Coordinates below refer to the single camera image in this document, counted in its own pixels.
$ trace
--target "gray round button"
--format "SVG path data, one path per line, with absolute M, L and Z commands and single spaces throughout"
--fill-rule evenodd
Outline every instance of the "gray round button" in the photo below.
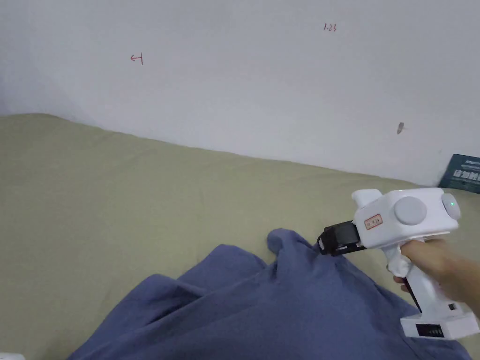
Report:
M 427 216 L 427 206 L 416 197 L 406 196 L 395 203 L 394 213 L 402 224 L 418 225 Z
M 442 203 L 444 203 L 445 210 L 452 219 L 460 219 L 462 216 L 462 213 L 460 212 L 460 206 L 458 206 L 458 203 L 452 194 L 443 194 Z

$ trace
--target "blue blanket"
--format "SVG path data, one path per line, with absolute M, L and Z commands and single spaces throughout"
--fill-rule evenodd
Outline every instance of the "blue blanket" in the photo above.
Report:
M 178 280 L 150 276 L 69 359 L 470 359 L 405 337 L 417 310 L 344 257 L 284 229 L 267 242 L 271 265 L 220 245 Z

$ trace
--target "red label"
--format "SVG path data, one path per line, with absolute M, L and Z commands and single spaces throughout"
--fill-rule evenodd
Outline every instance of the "red label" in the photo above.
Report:
M 375 226 L 379 226 L 383 223 L 382 217 L 380 214 L 372 216 L 370 219 L 365 220 L 365 227 L 367 230 L 373 229 Z

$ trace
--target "beige bed sheet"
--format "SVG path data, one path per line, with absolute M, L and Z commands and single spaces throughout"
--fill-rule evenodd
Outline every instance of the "beige bed sheet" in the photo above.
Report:
M 220 243 L 271 262 L 267 233 L 314 242 L 350 194 L 414 185 L 140 139 L 43 114 L 0 118 L 0 352 L 64 359 L 152 273 L 176 277 Z M 450 237 L 480 260 L 480 196 Z M 348 256 L 407 300 L 378 251 Z M 480 358 L 479 336 L 464 341 Z

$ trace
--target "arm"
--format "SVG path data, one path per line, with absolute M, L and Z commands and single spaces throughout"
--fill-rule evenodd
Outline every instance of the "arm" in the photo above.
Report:
M 420 270 L 438 281 L 449 298 L 466 303 L 480 317 L 480 264 L 454 254 L 444 240 L 410 241 L 401 250 Z

